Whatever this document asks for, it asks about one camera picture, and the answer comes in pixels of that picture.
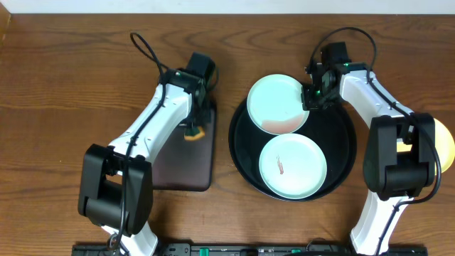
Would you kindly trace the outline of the orange green scrub sponge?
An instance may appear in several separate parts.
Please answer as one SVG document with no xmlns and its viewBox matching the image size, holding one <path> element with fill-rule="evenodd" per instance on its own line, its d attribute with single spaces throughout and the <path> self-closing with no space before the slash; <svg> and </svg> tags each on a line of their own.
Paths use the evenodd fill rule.
<svg viewBox="0 0 455 256">
<path fill-rule="evenodd" d="M 186 127 L 184 131 L 184 139 L 186 141 L 197 141 L 205 136 L 205 130 L 202 126 Z"/>
</svg>

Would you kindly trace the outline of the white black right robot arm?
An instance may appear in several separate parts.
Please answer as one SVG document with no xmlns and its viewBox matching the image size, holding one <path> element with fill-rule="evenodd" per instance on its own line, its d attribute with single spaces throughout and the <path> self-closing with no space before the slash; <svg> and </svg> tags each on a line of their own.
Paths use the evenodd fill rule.
<svg viewBox="0 0 455 256">
<path fill-rule="evenodd" d="M 312 83 L 302 92 L 305 110 L 345 101 L 369 128 L 363 161 L 368 196 L 350 242 L 357 255 L 384 255 L 402 211 L 439 190 L 433 116 L 401 105 L 365 63 L 311 62 L 306 73 Z"/>
</svg>

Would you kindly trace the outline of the yellow plate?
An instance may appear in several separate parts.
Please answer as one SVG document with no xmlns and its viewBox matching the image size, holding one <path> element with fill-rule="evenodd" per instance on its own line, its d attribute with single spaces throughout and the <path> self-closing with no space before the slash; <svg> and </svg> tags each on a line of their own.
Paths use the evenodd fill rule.
<svg viewBox="0 0 455 256">
<path fill-rule="evenodd" d="M 441 172 L 447 171 L 454 162 L 454 138 L 448 128 L 438 119 L 434 120 L 434 146 L 438 153 Z M 412 145 L 405 143 L 406 133 L 404 124 L 397 124 L 397 153 L 404 154 L 412 151 Z"/>
</svg>

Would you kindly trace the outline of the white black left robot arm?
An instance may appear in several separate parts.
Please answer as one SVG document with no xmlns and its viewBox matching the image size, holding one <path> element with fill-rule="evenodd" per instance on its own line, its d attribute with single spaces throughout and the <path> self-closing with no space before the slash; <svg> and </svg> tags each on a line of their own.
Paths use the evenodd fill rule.
<svg viewBox="0 0 455 256">
<path fill-rule="evenodd" d="M 91 145 L 82 164 L 78 212 L 106 230 L 113 255 L 152 255 L 158 239 L 148 224 L 152 165 L 175 128 L 203 138 L 210 121 L 213 74 L 194 68 L 162 74 L 154 96 L 133 124 L 108 146 Z"/>
</svg>

